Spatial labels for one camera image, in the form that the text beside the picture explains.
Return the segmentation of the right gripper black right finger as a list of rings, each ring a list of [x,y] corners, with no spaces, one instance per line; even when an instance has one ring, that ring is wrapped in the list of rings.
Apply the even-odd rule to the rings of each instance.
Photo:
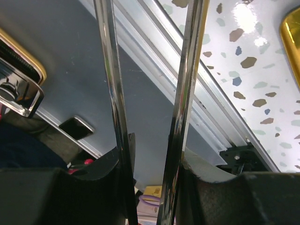
[[[233,175],[185,150],[178,193],[180,225],[297,225],[298,173]]]

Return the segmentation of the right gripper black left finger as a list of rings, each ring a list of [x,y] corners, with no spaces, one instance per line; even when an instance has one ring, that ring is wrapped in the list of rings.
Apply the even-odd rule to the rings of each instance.
[[[137,224],[132,180],[117,149],[75,172],[27,134],[0,139],[0,222],[3,225]]]

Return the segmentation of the metal serving tongs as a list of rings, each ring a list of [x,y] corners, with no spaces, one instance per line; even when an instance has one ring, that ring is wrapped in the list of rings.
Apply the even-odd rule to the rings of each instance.
[[[0,103],[24,118],[38,114],[38,108],[45,98],[42,87],[47,80],[46,68],[40,55],[37,20],[30,13],[31,2],[3,0],[0,3]],[[94,5],[97,7],[100,49],[109,90],[108,106],[112,111],[112,130],[116,141],[113,149],[117,149],[119,162],[126,171],[123,177],[132,180],[134,190],[136,142],[135,134],[129,133],[127,129],[113,1],[96,0]],[[74,141],[92,133],[92,129],[80,122],[78,117],[71,117],[60,127],[63,130],[76,129]],[[14,133],[27,134],[5,121],[0,123],[0,137]],[[66,163],[62,162],[61,169],[68,173]]]

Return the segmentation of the gold tin lid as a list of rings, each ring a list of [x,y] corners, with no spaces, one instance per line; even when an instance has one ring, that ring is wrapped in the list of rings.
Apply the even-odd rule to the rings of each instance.
[[[279,33],[293,77],[300,88],[300,7],[292,9],[280,24]]]

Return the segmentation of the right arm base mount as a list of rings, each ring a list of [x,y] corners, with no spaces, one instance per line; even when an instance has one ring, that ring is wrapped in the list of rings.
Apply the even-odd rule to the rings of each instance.
[[[226,165],[217,165],[217,167],[233,175],[239,175],[242,172],[270,171],[269,166],[252,143],[248,143],[245,146],[231,147],[221,151],[219,154],[226,162]]]

